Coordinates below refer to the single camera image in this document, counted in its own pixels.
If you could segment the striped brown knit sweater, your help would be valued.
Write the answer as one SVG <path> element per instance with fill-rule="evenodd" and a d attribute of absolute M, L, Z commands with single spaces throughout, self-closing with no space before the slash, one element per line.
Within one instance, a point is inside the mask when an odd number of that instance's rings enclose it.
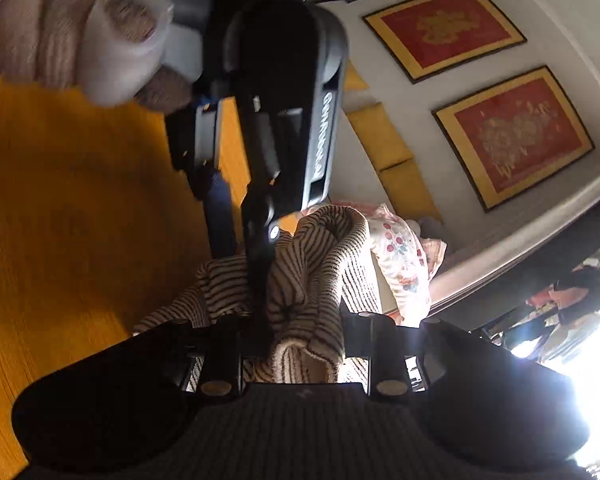
<path fill-rule="evenodd" d="M 146 315 L 133 332 L 180 318 L 204 327 L 224 315 L 245 315 L 247 296 L 245 257 L 210 260 L 198 269 L 193 286 Z M 366 384 L 366 361 L 344 354 L 342 307 L 352 313 L 381 310 L 370 228 L 352 207 L 323 205 L 302 218 L 293 233 L 279 235 L 265 307 L 273 344 L 266 358 L 246 359 L 242 377 L 279 384 Z"/>

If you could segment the floral pink blanket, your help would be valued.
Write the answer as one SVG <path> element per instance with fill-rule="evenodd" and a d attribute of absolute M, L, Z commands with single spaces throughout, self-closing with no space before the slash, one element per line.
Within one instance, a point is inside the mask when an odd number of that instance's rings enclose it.
<path fill-rule="evenodd" d="M 381 204 L 365 215 L 379 270 L 391 290 L 401 325 L 418 327 L 429 314 L 430 282 L 442 266 L 446 244 L 421 238 L 419 230 Z"/>

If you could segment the yellow sofa cushion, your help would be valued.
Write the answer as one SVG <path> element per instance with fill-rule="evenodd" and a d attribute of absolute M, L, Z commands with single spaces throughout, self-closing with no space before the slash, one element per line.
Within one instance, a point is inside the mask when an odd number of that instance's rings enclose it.
<path fill-rule="evenodd" d="M 381 103 L 349 112 L 347 118 L 377 172 L 414 157 Z"/>
<path fill-rule="evenodd" d="M 381 170 L 379 180 L 396 214 L 407 220 L 442 220 L 414 159 Z"/>
<path fill-rule="evenodd" d="M 344 92 L 355 92 L 364 91 L 368 89 L 368 84 L 360 76 L 351 61 L 347 62 L 346 73 L 343 79 L 343 91 Z"/>

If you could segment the red gold framed picture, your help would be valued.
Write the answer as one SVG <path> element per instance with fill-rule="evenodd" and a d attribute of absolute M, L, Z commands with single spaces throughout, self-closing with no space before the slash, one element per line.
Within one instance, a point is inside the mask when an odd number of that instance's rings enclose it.
<path fill-rule="evenodd" d="M 485 212 L 595 150 L 550 66 L 504 79 L 431 112 Z"/>
<path fill-rule="evenodd" d="M 362 21 L 412 84 L 527 42 L 492 0 L 405 0 Z"/>

